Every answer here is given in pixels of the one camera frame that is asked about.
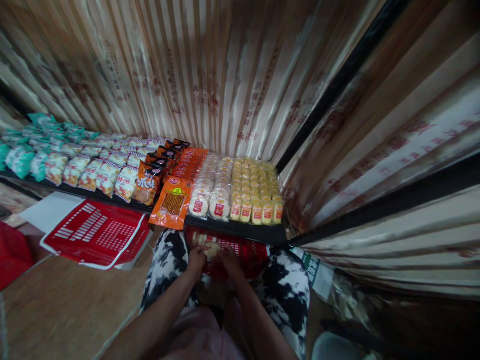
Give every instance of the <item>spicy strip snack bag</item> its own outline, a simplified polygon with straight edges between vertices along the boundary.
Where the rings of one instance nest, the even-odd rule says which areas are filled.
[[[145,205],[153,205],[164,171],[165,168],[161,166],[154,166],[140,161],[140,168],[138,170],[138,178],[133,198]]]
[[[182,230],[192,195],[192,182],[169,176],[150,216],[150,224]]]

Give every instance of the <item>striped curtain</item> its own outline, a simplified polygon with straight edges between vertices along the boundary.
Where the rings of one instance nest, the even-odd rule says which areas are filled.
[[[321,120],[281,174],[301,233],[480,149],[474,5],[413,1]]]
[[[383,0],[2,0],[2,80],[36,112],[281,155]]]

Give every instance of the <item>red plastic basket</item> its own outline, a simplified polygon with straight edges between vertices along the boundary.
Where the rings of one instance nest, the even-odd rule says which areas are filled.
[[[0,222],[0,291],[33,264],[32,252],[25,236],[6,223]]]
[[[256,279],[267,266],[270,250],[265,244],[189,226],[186,230],[186,240],[190,246],[192,245],[194,233],[196,232],[199,234],[207,234],[207,242],[216,241],[222,247],[224,245],[230,245],[237,254],[245,277],[248,280]],[[203,273],[218,280],[227,280],[229,278],[222,262],[216,259],[207,263],[203,268]]]
[[[149,231],[142,213],[85,200],[40,245],[80,265],[108,270],[133,261]]]

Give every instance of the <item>black and white pants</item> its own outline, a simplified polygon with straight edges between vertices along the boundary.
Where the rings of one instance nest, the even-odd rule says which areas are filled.
[[[182,232],[167,229],[161,233],[146,279],[141,313],[187,269],[189,253]],[[267,268],[251,285],[293,350],[304,359],[310,286],[302,261],[289,251],[272,251]],[[185,306],[199,306],[195,290]]]

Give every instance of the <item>pink shirt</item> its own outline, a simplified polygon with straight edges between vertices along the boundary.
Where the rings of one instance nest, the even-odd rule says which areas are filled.
[[[243,315],[234,298],[220,328],[208,307],[186,307],[161,344],[161,359],[251,359]]]

